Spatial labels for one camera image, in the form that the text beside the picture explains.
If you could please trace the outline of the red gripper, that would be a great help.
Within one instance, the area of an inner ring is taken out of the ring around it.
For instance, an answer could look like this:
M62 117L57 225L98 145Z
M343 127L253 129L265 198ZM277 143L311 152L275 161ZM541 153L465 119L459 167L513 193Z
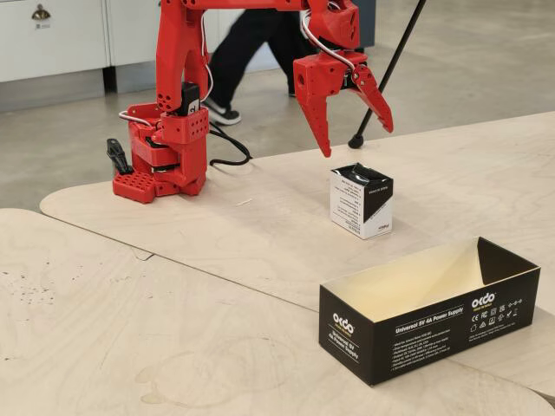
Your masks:
M382 127L389 133L393 132L394 122L389 104L365 64L356 64L352 72L348 65L319 52L295 60L293 70L297 101L325 158L331 155L325 97L338 94L342 89L358 94L377 116Z

